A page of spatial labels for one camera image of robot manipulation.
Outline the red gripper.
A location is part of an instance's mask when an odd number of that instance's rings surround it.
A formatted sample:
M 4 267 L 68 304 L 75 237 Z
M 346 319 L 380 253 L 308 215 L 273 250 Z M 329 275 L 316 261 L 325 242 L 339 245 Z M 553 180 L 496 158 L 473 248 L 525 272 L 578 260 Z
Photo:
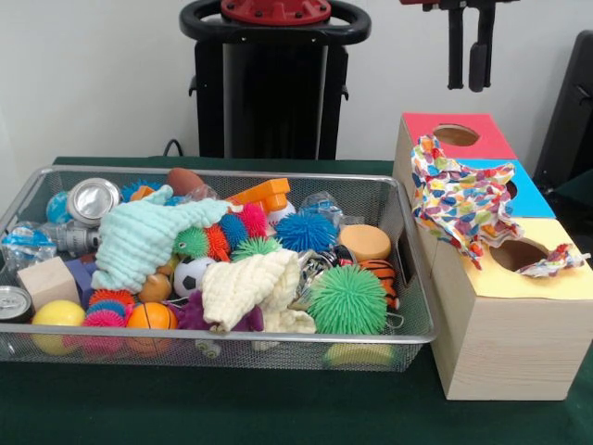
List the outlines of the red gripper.
M 463 10 L 479 11 L 477 40 L 470 51 L 469 88 L 482 92 L 491 84 L 491 61 L 496 3 L 514 0 L 400 0 L 404 6 L 420 5 L 423 11 L 448 10 L 448 89 L 463 88 Z

